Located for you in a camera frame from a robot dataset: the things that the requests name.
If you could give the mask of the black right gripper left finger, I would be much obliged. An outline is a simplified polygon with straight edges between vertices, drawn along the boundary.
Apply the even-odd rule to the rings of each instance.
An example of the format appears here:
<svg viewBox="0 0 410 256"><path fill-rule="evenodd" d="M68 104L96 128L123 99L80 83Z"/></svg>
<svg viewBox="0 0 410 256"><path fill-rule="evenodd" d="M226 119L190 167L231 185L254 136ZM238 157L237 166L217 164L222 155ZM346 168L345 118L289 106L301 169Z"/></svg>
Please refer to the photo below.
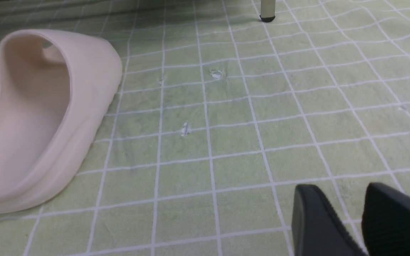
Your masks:
<svg viewBox="0 0 410 256"><path fill-rule="evenodd" d="M323 191L295 186L291 229L295 256L366 256Z"/></svg>

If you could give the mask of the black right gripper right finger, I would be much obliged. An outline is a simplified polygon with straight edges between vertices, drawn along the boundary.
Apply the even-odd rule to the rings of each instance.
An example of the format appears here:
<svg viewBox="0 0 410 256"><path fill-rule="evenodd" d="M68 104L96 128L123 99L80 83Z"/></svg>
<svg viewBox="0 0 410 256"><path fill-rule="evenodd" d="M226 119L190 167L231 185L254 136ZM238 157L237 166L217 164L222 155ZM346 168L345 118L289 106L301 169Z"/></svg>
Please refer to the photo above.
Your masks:
<svg viewBox="0 0 410 256"><path fill-rule="evenodd" d="M410 256L410 196L371 182L366 189L362 234L371 256Z"/></svg>

